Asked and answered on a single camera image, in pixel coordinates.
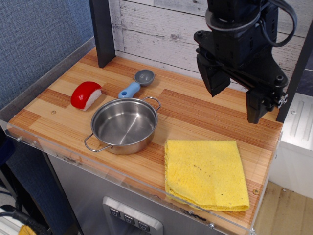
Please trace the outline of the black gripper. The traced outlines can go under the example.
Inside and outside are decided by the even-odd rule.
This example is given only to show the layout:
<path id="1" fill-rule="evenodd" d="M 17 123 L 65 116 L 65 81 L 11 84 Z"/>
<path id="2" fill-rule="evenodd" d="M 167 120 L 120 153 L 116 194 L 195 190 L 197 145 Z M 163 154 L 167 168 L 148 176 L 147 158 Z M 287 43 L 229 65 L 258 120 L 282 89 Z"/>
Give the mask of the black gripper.
<path id="1" fill-rule="evenodd" d="M 212 97 L 235 80 L 247 89 L 246 109 L 249 123 L 287 101 L 284 88 L 288 79 L 275 62 L 272 50 L 277 42 L 275 23 L 255 23 L 243 31 L 204 31 L 194 34 L 198 43 L 197 65 Z"/>

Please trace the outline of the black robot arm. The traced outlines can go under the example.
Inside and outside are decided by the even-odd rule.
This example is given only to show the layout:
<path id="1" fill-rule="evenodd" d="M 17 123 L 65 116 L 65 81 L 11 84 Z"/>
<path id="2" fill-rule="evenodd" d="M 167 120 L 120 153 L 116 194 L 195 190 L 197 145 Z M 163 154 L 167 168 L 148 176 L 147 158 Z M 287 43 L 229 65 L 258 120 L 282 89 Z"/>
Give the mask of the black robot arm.
<path id="1" fill-rule="evenodd" d="M 282 47 L 290 37 L 277 41 L 279 10 L 293 22 L 293 8 L 283 0 L 210 0 L 205 14 L 208 31 L 197 31 L 197 64 L 211 95 L 229 86 L 231 80 L 247 89 L 247 119 L 259 119 L 287 100 L 288 79 L 273 58 L 274 47 Z"/>

